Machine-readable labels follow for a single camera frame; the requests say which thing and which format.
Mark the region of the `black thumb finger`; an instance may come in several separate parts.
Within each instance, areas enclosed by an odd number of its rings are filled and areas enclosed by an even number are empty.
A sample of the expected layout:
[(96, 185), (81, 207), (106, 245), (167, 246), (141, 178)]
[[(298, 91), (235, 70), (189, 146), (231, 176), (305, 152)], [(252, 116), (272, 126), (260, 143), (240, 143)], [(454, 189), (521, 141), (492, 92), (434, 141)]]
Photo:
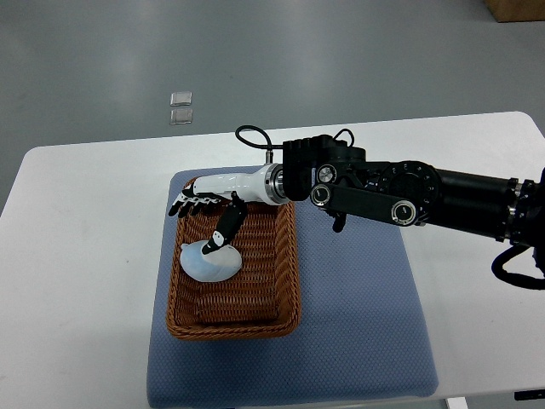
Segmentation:
[(246, 203), (236, 192), (231, 193), (231, 201), (220, 217), (215, 230), (204, 245), (202, 252), (208, 255), (229, 245), (242, 227), (246, 218)]

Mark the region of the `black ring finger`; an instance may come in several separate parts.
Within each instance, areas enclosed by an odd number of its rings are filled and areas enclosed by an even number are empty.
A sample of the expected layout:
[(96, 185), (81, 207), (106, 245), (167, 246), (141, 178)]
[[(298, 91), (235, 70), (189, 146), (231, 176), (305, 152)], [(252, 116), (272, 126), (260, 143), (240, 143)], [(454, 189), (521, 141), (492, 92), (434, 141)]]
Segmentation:
[(198, 201), (199, 200), (197, 200), (197, 201), (188, 201), (188, 200), (186, 200), (186, 201), (183, 201), (183, 202), (178, 202), (177, 203), (178, 204), (177, 216), (179, 218), (184, 218), (186, 216), (190, 216), (189, 215), (189, 210), (190, 210), (192, 204), (195, 203), (195, 202), (198, 202)]

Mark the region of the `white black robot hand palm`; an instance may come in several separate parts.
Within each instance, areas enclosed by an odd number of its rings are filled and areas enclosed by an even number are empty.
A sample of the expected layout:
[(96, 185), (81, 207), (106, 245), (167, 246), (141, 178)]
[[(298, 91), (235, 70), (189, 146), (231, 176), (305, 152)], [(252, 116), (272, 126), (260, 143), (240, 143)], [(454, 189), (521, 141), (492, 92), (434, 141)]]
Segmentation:
[(182, 202), (215, 204), (220, 199), (231, 200), (232, 193), (236, 193), (244, 202), (282, 205), (283, 166), (266, 164), (254, 173), (200, 176), (182, 190)]

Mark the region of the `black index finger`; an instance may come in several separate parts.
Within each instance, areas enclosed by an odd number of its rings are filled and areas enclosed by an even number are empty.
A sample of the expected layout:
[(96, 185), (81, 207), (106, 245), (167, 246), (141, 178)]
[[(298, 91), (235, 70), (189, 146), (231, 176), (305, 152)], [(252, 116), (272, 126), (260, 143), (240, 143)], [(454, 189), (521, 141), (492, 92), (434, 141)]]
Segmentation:
[(210, 202), (208, 204), (205, 204), (203, 207), (203, 213), (204, 214), (220, 214), (222, 211), (224, 211), (225, 207), (225, 200), (219, 199), (215, 202)]

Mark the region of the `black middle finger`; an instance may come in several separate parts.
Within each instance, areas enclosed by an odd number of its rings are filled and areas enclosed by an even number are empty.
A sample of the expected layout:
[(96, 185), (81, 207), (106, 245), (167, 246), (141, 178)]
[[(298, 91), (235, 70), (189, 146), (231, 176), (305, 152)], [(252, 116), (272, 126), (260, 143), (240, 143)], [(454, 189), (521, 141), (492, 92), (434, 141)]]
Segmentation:
[(201, 212), (206, 212), (211, 206), (213, 205), (213, 203), (211, 201), (198, 201), (198, 202), (195, 202), (192, 204), (190, 210), (189, 210), (189, 215), (190, 216), (195, 216)]

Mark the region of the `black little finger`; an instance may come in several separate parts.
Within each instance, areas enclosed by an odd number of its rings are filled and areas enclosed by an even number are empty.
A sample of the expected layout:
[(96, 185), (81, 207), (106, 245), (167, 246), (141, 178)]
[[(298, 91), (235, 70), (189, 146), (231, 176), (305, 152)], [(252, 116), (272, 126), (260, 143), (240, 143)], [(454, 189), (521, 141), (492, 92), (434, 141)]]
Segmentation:
[(170, 209), (169, 209), (169, 212), (168, 212), (168, 216), (174, 216), (174, 215), (177, 215), (177, 212), (178, 212), (178, 202), (183, 202), (183, 201), (191, 201), (191, 199), (189, 197), (187, 197), (184, 193), (179, 193), (178, 196), (175, 198), (174, 202), (172, 203)]

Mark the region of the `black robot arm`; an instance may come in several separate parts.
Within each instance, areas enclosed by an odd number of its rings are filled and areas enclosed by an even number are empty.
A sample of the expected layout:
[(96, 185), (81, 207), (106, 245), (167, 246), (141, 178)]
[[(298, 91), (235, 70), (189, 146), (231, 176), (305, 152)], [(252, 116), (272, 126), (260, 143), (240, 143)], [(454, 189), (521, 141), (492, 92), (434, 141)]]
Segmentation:
[(244, 205), (283, 205), (311, 200), (333, 217), (340, 232), (346, 217), (397, 226), (435, 226), (508, 240), (505, 257), (533, 249), (544, 259), (544, 183), (436, 169), (419, 161), (370, 162), (363, 148), (338, 136), (318, 135), (278, 145), (279, 164), (267, 161), (253, 174), (202, 176), (184, 187), (171, 216), (197, 214), (226, 199), (227, 221), (215, 251), (233, 239)]

